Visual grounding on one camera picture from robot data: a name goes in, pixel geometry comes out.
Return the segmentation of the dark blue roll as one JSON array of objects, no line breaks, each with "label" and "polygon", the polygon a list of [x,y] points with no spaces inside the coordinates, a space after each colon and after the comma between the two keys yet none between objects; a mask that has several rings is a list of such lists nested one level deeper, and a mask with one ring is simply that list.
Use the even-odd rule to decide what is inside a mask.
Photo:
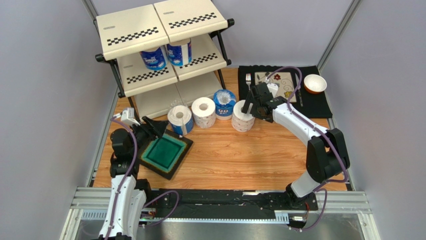
[{"label": "dark blue roll", "polygon": [[167,44],[166,51],[168,59],[173,66],[183,67],[193,60],[191,38]]},{"label": "dark blue roll", "polygon": [[141,51],[139,54],[146,68],[149,70],[163,70],[169,63],[164,46],[150,48],[145,51]]}]

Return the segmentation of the white red-floral paper roll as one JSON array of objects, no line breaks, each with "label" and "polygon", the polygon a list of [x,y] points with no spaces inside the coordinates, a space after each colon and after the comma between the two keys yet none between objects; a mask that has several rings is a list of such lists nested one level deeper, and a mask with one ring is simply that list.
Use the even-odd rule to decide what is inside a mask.
[{"label": "white red-floral paper roll", "polygon": [[242,112],[244,105],[245,100],[240,100],[233,107],[231,125],[239,132],[248,132],[255,123],[255,117],[250,113],[253,104],[249,104],[247,113]]}]

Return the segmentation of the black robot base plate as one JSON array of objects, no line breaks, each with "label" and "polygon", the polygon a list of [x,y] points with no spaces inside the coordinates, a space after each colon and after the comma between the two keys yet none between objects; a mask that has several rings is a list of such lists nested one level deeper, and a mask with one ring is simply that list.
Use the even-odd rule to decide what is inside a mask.
[{"label": "black robot base plate", "polygon": [[152,190],[147,208],[155,217],[214,220],[271,220],[276,211],[307,211],[319,209],[315,194],[290,202],[284,191],[169,189]]}]

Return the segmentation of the white floral paper roll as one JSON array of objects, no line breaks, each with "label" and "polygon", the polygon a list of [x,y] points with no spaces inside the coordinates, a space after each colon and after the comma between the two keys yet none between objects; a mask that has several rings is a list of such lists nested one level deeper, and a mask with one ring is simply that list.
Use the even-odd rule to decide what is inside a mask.
[{"label": "white floral paper roll", "polygon": [[216,121],[216,105],[208,97],[197,98],[191,105],[192,116],[195,124],[202,128],[212,127]]}]

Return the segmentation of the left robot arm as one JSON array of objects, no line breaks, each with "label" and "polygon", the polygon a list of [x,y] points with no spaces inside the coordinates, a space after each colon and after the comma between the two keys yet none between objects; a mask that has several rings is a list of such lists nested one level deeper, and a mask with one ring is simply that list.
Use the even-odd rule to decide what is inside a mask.
[{"label": "left robot arm", "polygon": [[110,159],[111,191],[99,240],[136,239],[141,213],[151,187],[147,179],[138,179],[138,151],[163,136],[167,120],[153,120],[144,116],[143,122],[131,120],[110,135],[113,154]]}]

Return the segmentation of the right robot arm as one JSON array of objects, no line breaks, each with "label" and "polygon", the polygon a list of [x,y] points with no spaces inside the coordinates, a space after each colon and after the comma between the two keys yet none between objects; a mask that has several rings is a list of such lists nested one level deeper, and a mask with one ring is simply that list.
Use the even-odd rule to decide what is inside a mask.
[{"label": "right robot arm", "polygon": [[264,82],[250,86],[241,110],[257,119],[283,126],[306,146],[306,170],[286,187],[291,198],[304,198],[333,182],[333,177],[339,174],[347,180],[350,160],[344,134],[338,128],[327,129],[314,123],[285,98],[274,97]]}]

